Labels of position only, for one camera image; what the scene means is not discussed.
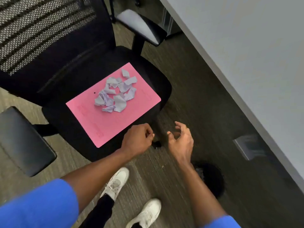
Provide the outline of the person's left hand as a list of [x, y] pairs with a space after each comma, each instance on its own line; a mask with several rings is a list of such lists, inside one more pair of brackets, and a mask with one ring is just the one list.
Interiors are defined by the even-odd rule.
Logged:
[[144, 153], [149, 147], [141, 142], [141, 124], [139, 124], [133, 125], [126, 132], [120, 150], [126, 153], [129, 158], [133, 158]]

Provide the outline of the person's right hand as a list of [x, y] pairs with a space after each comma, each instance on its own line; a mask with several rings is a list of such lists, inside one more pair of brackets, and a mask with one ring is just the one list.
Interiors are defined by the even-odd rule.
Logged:
[[175, 129], [173, 132], [177, 145], [175, 150], [170, 150], [173, 157], [180, 165], [190, 165], [194, 140], [190, 129], [183, 123], [175, 121]]

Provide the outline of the person's left forearm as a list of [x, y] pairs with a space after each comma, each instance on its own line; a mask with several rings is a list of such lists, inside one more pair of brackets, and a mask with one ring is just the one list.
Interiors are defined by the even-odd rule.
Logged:
[[79, 214], [82, 213], [111, 177], [132, 158], [134, 158], [134, 154], [130, 150], [120, 148], [105, 158], [87, 164], [61, 177], [72, 187], [77, 196]]

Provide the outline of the pink paper folder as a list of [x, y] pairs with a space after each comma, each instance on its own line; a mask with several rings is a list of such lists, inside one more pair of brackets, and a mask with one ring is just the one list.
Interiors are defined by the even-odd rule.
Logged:
[[[103, 108], [106, 106], [95, 105], [95, 99], [98, 97], [99, 92], [105, 88], [108, 78], [126, 80], [123, 77], [122, 69], [128, 71], [130, 77], [135, 76], [137, 78], [137, 82], [132, 84], [136, 88], [135, 97], [127, 101], [126, 108], [122, 112], [105, 112]], [[156, 88], [148, 83], [148, 79], [145, 80], [143, 78], [143, 73], [138, 73], [130, 63], [127, 63], [113, 73], [108, 73], [105, 78], [100, 79], [98, 82], [90, 84], [88, 89], [66, 102], [66, 105], [93, 144], [100, 148], [144, 116], [154, 106], [160, 105], [162, 100], [163, 97], [160, 93], [157, 93]]]

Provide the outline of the blue shirt sleeve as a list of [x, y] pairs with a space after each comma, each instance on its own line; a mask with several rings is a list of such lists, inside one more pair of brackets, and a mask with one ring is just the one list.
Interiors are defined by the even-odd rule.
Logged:
[[52, 180], [0, 207], [0, 228], [71, 228], [79, 216], [76, 193]]
[[201, 228], [241, 228], [235, 219], [229, 215], [222, 216]]

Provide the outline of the grey metal table foot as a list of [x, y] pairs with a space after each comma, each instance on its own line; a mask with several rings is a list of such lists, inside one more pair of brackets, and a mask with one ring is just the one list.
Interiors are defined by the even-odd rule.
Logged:
[[233, 143], [247, 161], [251, 161], [256, 157], [266, 157], [262, 143], [256, 134], [240, 136], [234, 139]]

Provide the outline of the grey metal table leg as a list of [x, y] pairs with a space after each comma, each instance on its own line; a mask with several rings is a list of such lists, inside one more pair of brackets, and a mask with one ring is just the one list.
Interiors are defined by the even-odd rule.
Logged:
[[183, 33], [179, 25], [176, 23], [176, 21], [173, 19], [165, 7], [163, 7], [162, 19], [159, 23], [159, 26], [166, 31], [167, 35], [165, 37], [165, 40]]

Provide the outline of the blue left shirt sleeve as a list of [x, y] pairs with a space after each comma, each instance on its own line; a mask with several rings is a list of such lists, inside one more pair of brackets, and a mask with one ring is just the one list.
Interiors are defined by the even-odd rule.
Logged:
[[79, 216], [76, 193], [52, 180], [0, 207], [0, 228], [71, 228]]

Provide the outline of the black trouser leg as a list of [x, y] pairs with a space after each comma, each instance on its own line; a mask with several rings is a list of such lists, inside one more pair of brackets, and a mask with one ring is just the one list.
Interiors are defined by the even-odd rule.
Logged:
[[104, 194], [79, 228], [104, 228], [105, 223], [112, 216], [114, 202], [108, 194]]

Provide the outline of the white sneaker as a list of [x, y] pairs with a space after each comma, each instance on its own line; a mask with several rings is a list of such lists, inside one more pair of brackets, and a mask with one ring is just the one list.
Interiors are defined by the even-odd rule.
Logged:
[[116, 201], [116, 198], [126, 184], [129, 178], [130, 171], [126, 167], [120, 168], [105, 185], [105, 188], [100, 196], [108, 195], [113, 201]]
[[142, 211], [128, 222], [126, 228], [149, 228], [158, 218], [161, 212], [161, 201], [150, 199], [143, 207]]

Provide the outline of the person's right forearm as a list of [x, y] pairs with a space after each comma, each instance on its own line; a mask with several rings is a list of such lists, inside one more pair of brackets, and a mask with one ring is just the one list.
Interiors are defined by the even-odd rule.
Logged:
[[197, 227], [203, 227], [227, 213], [195, 171], [185, 160], [178, 161], [191, 203], [193, 219]]

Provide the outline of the black mesh office chair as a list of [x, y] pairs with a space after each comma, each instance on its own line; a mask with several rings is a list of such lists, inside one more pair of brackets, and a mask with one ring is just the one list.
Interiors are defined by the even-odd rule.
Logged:
[[[172, 92], [167, 77], [141, 56], [146, 41], [117, 46], [104, 0], [0, 0], [0, 88], [42, 107], [44, 138], [59, 134], [89, 161], [121, 146], [132, 125], [151, 123]], [[163, 97], [158, 106], [97, 148], [66, 102], [130, 63]]]

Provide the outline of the pile of torn paper pieces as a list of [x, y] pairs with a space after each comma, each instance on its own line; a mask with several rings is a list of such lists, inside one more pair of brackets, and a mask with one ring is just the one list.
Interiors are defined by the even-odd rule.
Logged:
[[121, 69], [121, 74], [125, 78], [124, 81], [119, 77], [109, 77], [105, 87], [95, 98], [94, 105], [101, 106], [102, 111], [122, 112], [127, 106], [127, 101], [135, 97], [137, 89], [133, 87], [133, 84], [137, 83], [136, 76], [131, 77], [126, 69]]

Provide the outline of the blue right shirt sleeve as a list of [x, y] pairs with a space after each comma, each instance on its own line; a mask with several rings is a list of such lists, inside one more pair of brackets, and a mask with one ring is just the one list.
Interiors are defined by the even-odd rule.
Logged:
[[241, 228], [235, 219], [229, 215], [222, 216], [201, 228]]

